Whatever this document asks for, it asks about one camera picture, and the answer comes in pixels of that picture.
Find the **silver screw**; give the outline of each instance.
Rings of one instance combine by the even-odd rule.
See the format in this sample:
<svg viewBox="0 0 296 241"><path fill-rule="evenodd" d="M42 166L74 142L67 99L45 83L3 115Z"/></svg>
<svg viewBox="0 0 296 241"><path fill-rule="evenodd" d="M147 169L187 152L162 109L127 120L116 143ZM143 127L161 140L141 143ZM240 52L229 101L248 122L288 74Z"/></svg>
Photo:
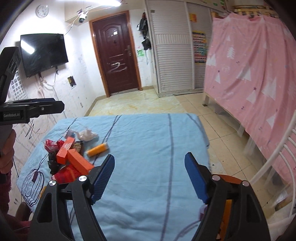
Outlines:
<svg viewBox="0 0 296 241"><path fill-rule="evenodd" d="M219 181L221 178L220 178L220 176L218 176L218 175L213 175L213 176L212 176L212 179L213 179L214 181Z"/></svg>
<svg viewBox="0 0 296 241"><path fill-rule="evenodd" d="M55 180L51 180L51 181L49 181L48 184L52 187L52 186L56 185L56 183L57 182Z"/></svg>
<svg viewBox="0 0 296 241"><path fill-rule="evenodd" d="M242 185L245 187L248 187L248 186L250 186L250 183L247 181L242 181Z"/></svg>
<svg viewBox="0 0 296 241"><path fill-rule="evenodd" d="M87 177L86 176L80 176L78 179L81 182L85 182L87 180Z"/></svg>

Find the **orange box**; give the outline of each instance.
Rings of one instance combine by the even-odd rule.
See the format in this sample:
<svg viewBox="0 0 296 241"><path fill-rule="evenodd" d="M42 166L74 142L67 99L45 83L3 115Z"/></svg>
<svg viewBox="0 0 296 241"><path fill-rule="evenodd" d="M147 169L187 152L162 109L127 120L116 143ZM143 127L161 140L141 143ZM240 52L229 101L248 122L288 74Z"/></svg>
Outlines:
<svg viewBox="0 0 296 241"><path fill-rule="evenodd" d="M68 150L68 160L77 169L77 171L85 176L87 176L89 171L94 168L94 165L90 164L76 151L76 149Z"/></svg>
<svg viewBox="0 0 296 241"><path fill-rule="evenodd" d="M65 143L62 145L61 149L57 153L57 162L60 164L65 165L67 162L67 153L68 150L72 147L72 145L75 142L75 138L68 137L65 141Z"/></svg>

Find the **pile of items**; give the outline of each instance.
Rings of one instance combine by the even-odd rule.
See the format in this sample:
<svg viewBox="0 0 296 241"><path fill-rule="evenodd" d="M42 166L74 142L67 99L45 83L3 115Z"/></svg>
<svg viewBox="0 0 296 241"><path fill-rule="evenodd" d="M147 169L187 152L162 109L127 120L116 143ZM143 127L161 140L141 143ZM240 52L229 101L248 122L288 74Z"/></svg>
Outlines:
<svg viewBox="0 0 296 241"><path fill-rule="evenodd" d="M97 138L98 135L91 130L86 129L82 132L68 130L65 133L65 141L46 140L44 147L48 151L48 166L52 179L58 183L70 183L75 181L81 175L88 175L93 164L89 163L84 157L84 142ZM103 143L97 147L88 150L88 157L95 156L108 150L108 144Z"/></svg>

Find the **tv screen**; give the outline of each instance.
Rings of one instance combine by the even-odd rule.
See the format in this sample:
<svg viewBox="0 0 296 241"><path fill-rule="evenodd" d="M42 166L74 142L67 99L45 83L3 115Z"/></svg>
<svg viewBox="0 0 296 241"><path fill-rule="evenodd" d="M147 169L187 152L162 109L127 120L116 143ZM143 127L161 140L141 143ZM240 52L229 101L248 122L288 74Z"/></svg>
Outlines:
<svg viewBox="0 0 296 241"><path fill-rule="evenodd" d="M28 78L68 62L64 35L62 34L21 35L20 46Z"/></svg>

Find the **tiled floor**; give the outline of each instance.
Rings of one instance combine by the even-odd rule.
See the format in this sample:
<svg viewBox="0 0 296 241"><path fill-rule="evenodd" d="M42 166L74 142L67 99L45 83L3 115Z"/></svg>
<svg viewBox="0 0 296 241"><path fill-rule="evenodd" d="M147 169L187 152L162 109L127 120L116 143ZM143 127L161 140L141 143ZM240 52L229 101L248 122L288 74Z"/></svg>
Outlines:
<svg viewBox="0 0 296 241"><path fill-rule="evenodd" d="M214 113L213 106L204 107L202 102L203 93L158 98L154 90L136 91L98 101L90 116L187 112L196 114L210 140L208 152L211 172L250 180L257 170L254 166L256 160L250 160L243 154L248 136L239 137L234 128ZM272 197L263 185L264 181L259 181L253 188L266 216L269 216L266 204Z"/></svg>

